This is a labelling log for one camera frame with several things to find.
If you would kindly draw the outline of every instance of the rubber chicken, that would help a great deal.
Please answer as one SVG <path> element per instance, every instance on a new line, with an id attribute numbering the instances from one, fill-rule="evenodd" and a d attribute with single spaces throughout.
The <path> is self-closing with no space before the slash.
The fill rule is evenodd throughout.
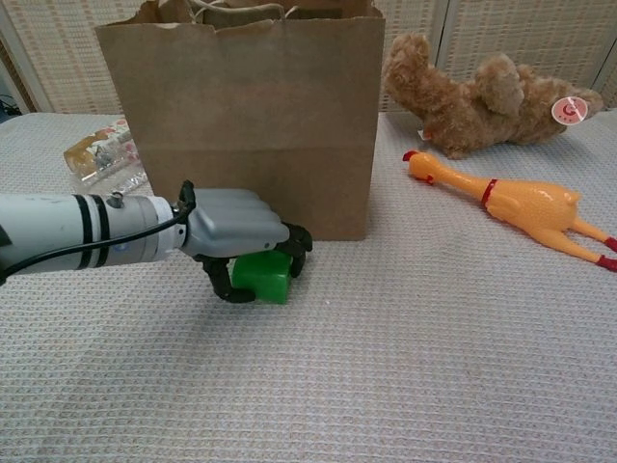
<path id="1" fill-rule="evenodd" d="M 617 239 L 578 217 L 578 192 L 547 182 L 469 176 L 445 167 L 423 151 L 409 151 L 403 161 L 409 162 L 412 177 L 467 192 L 493 217 L 523 230 L 543 245 L 617 272 L 617 259 L 589 251 L 564 234 L 573 230 L 617 252 Z"/>

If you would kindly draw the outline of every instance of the brown paper bag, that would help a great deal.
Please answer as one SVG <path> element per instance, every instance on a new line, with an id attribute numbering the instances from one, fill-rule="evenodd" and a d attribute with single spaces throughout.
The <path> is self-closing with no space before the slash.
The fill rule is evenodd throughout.
<path id="1" fill-rule="evenodd" d="M 384 44 L 367 0 L 146 1 L 96 33 L 155 194 L 249 188 L 315 239 L 365 237 Z"/>

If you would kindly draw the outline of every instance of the black cable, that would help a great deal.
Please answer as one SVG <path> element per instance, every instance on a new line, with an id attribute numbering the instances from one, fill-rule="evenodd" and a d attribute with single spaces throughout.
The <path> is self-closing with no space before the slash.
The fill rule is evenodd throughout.
<path id="1" fill-rule="evenodd" d="M 127 234 L 124 236 L 119 236 L 117 238 L 105 239 L 89 244 L 68 246 L 62 249 L 58 249 L 56 251 L 49 251 L 47 253 L 38 254 L 36 256 L 32 256 L 31 258 L 24 259 L 21 262 L 13 264 L 6 270 L 0 272 L 0 285 L 4 284 L 7 281 L 7 278 L 11 277 L 15 273 L 20 272 L 27 267 L 31 267 L 32 265 L 36 265 L 37 263 L 41 263 L 45 260 L 55 259 L 69 254 L 81 253 L 83 251 L 91 251 L 93 249 L 107 248 L 109 246 L 115 246 L 117 244 L 127 243 L 129 241 L 135 241 L 136 239 L 145 238 L 147 236 L 150 236 L 151 234 L 162 232 L 163 230 L 166 230 L 169 227 L 173 227 L 174 225 L 177 225 L 179 223 L 186 223 L 189 214 L 193 212 L 193 209 L 195 209 L 196 205 L 197 204 L 195 203 L 195 197 L 189 198 L 189 201 L 183 207 L 181 212 L 177 216 L 175 216 L 175 218 L 154 227 L 150 227 L 149 229 L 145 229 L 144 231 L 140 231 L 138 233 Z"/>

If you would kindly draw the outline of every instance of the red comb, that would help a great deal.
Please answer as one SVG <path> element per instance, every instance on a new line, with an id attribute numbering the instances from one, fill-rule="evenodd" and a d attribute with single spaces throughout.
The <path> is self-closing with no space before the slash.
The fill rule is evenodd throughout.
<path id="1" fill-rule="evenodd" d="M 407 162 L 410 160 L 410 158 L 414 155 L 417 154 L 417 151 L 411 150 L 411 151 L 407 151 L 405 153 L 405 155 L 403 155 L 403 161 Z"/>

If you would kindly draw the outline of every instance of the red tag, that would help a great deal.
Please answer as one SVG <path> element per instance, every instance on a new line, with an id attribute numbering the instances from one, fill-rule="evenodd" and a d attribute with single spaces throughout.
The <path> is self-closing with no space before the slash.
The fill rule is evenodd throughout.
<path id="1" fill-rule="evenodd" d="M 566 96 L 552 105 L 552 118 L 563 125 L 582 123 L 587 116 L 587 102 L 578 96 Z"/>

